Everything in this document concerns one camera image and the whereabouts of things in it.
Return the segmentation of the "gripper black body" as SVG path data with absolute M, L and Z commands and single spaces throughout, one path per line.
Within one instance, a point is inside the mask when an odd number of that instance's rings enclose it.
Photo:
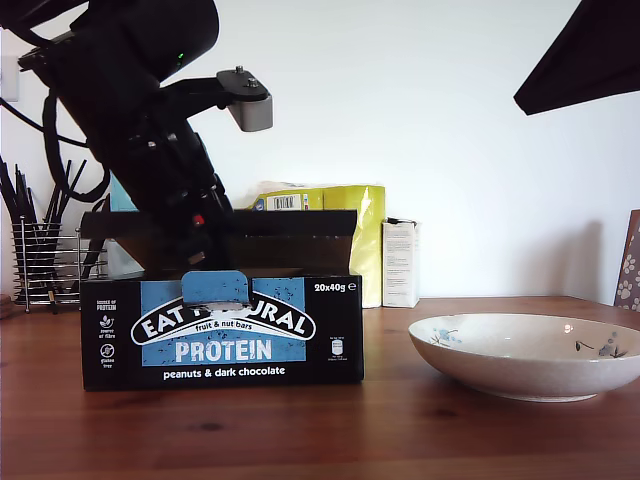
M 98 127 L 94 158 L 135 209 L 167 235 L 222 235 L 231 204 L 201 138 L 189 127 Z

